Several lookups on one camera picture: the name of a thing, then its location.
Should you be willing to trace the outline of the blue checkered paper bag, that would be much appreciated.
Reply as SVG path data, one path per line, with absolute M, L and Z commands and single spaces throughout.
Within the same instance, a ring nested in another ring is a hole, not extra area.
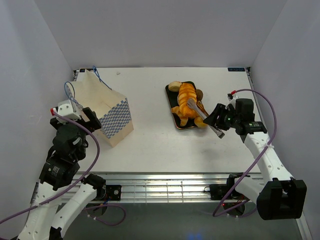
M 101 123 L 100 135 L 113 148 L 134 130 L 129 101 L 100 76 L 98 69 L 85 69 L 80 79 L 64 83 L 67 98 L 81 111 L 90 108 Z

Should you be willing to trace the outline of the metal serving tongs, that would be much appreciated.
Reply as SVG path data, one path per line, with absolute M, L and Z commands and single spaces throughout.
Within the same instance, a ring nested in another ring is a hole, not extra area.
M 205 114 L 197 107 L 197 102 L 195 102 L 192 98 L 188 99 L 187 106 L 190 109 L 193 109 L 203 119 L 203 121 L 208 117 L 205 116 Z M 225 134 L 215 126 L 209 125 L 209 127 L 220 139 L 222 139 L 225 136 Z

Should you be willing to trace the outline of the brown chocolate swirl bread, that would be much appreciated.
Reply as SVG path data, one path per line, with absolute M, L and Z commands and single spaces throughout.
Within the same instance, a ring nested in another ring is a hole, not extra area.
M 203 92 L 200 89 L 195 90 L 197 101 L 201 101 L 203 99 Z

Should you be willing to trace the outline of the long twisted orange bread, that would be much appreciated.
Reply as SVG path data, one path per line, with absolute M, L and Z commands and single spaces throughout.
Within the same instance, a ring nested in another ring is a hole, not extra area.
M 194 119 L 198 116 L 195 110 L 188 106 L 188 100 L 197 102 L 197 95 L 194 86 L 191 83 L 182 83 L 178 93 L 178 105 L 180 116 L 183 118 Z

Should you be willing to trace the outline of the small pale croissant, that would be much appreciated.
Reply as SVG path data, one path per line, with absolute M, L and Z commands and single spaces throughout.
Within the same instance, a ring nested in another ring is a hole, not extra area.
M 171 108 L 171 112 L 179 117 L 181 127 L 184 127 L 187 124 L 189 118 L 186 116 L 183 116 L 183 114 L 180 112 L 179 106 L 175 106 Z

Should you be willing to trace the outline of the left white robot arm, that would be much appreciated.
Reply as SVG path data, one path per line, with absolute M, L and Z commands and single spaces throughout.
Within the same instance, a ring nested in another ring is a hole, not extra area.
M 59 208 L 62 196 L 77 184 L 73 179 L 80 168 L 79 161 L 86 157 L 89 146 L 86 137 L 102 125 L 89 107 L 82 110 L 88 121 L 69 103 L 50 111 L 54 116 L 50 124 L 56 129 L 56 136 L 39 176 L 34 204 L 23 230 L 17 236 L 18 240 L 63 239 L 85 206 L 93 199 L 100 200 L 106 195 L 106 181 L 87 170 L 78 181 L 79 189 L 64 207 Z

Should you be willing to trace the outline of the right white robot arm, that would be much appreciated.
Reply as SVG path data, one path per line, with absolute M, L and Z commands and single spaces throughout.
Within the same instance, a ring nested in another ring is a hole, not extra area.
M 213 112 L 204 120 L 218 130 L 230 128 L 240 136 L 244 145 L 254 157 L 264 181 L 261 186 L 249 172 L 230 174 L 226 181 L 228 197 L 237 199 L 244 195 L 254 202 L 263 220 L 299 219 L 303 212 L 307 186 L 297 180 L 283 166 L 276 151 L 271 146 L 271 138 L 261 121 L 255 121 L 254 102 L 248 98 L 233 99 L 228 105 L 217 104 Z

